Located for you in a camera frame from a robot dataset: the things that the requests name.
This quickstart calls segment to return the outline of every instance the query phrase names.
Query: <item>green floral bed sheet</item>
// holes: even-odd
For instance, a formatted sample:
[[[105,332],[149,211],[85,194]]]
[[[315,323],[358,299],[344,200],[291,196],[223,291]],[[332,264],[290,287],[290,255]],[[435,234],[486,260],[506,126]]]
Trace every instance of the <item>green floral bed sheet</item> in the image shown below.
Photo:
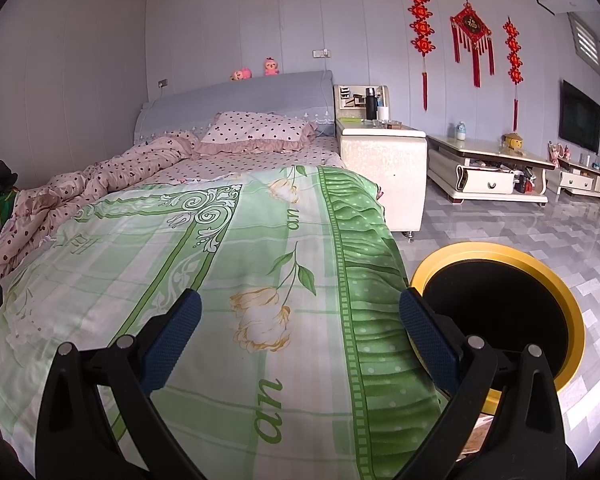
[[[135,334],[191,287],[202,321],[152,401],[210,480],[393,477],[440,406],[398,318],[404,268],[377,190],[291,166],[83,208],[15,271],[0,310],[0,425],[21,462],[33,471],[57,346]]]

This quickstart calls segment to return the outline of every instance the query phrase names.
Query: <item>headboard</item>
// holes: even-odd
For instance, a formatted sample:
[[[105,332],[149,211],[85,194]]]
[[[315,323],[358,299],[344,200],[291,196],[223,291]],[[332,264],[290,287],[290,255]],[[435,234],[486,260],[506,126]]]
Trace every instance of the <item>headboard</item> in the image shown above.
[[[310,120],[334,117],[333,73],[299,72],[228,81],[145,103],[136,121],[134,143],[167,130],[202,130],[218,112],[277,113]],[[333,124],[318,124],[333,135]]]

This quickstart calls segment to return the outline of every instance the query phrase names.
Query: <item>bottle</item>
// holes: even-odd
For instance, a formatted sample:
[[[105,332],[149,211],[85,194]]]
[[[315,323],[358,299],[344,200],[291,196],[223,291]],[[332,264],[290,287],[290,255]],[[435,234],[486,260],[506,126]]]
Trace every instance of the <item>bottle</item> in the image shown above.
[[[366,120],[375,121],[378,118],[378,98],[376,89],[371,86],[366,89],[365,108]]]
[[[466,126],[462,121],[458,123],[456,126],[456,139],[457,140],[465,140],[466,139]]]

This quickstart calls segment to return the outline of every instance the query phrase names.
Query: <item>ventilation window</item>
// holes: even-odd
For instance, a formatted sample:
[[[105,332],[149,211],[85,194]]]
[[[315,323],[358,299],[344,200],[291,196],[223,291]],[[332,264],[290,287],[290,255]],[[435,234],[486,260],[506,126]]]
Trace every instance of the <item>ventilation window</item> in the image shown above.
[[[570,12],[569,20],[578,56],[600,74],[600,42],[598,38],[575,14]]]

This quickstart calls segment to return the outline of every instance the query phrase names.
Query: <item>gray tile floor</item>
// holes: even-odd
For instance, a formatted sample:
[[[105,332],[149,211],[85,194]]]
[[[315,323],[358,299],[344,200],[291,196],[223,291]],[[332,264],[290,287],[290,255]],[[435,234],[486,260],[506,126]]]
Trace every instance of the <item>gray tile floor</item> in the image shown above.
[[[452,205],[432,181],[422,228],[394,233],[409,276],[436,249],[464,241],[517,248],[547,264],[571,289],[586,326],[584,357],[561,391],[566,440],[581,463],[600,440],[600,200],[547,191],[549,203],[465,201]]]

